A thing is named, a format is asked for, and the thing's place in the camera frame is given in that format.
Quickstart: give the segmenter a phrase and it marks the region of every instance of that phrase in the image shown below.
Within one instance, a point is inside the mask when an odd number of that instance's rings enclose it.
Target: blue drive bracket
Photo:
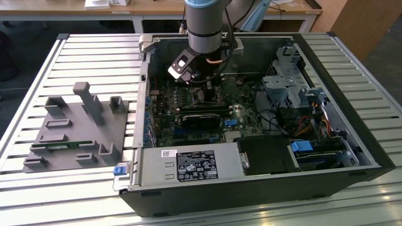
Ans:
[[[123,176],[123,175],[127,175],[127,173],[128,173],[128,165],[127,165],[127,163],[125,162],[123,164],[119,163],[115,166],[113,175],[115,176]]]
[[[291,149],[294,152],[311,152],[312,151],[312,146],[310,141],[307,140],[298,140],[291,143]]]

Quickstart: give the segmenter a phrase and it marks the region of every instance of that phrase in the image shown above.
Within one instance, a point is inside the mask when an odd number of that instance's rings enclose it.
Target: wooden desk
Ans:
[[[5,15],[55,15],[85,16],[131,14],[135,0],[127,6],[112,6],[105,9],[85,10],[85,0],[0,0],[0,16]]]
[[[311,31],[334,32],[362,61],[402,13],[402,0],[316,0],[324,13]]]
[[[169,0],[131,0],[128,6],[85,10],[84,0],[0,0],[0,21],[131,20],[136,33],[143,33],[143,20],[180,20],[184,2]],[[299,31],[308,32],[320,9],[304,0],[270,8],[264,20],[302,20]]]
[[[84,0],[0,0],[0,21],[132,20],[133,5],[85,10]]]
[[[320,9],[312,9],[304,0],[296,0],[292,4],[279,5],[279,10],[270,8],[264,20],[302,20],[299,32],[310,32],[315,18],[322,14]],[[143,33],[143,20],[180,20],[183,17],[184,2],[171,0],[135,0],[133,18],[135,30]]]

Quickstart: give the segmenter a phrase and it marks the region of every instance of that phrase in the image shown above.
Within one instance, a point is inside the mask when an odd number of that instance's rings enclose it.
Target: blue tab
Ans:
[[[291,149],[294,150],[294,152],[311,152],[312,151],[311,143],[307,140],[298,140],[290,146],[291,146]]]
[[[116,166],[113,170],[115,176],[121,176],[127,174],[127,167],[125,166]]]
[[[235,126],[238,124],[238,120],[224,120],[224,126]]]

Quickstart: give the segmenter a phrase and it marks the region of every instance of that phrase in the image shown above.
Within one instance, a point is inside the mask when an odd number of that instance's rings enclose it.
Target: motherboard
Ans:
[[[232,142],[264,133],[254,106],[255,81],[226,75],[216,86],[151,83],[157,147]]]

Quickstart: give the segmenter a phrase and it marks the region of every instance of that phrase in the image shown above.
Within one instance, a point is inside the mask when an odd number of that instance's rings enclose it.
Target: aluminum table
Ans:
[[[112,167],[24,174],[23,161],[47,114],[48,96],[79,102],[72,86],[91,84],[99,99],[129,101],[123,160],[132,150],[141,60],[139,34],[69,35],[56,40],[0,141],[0,225],[264,225],[402,224],[402,109],[336,37],[303,34],[396,169],[328,198],[141,218],[112,189]],[[319,82],[307,71],[315,86]]]

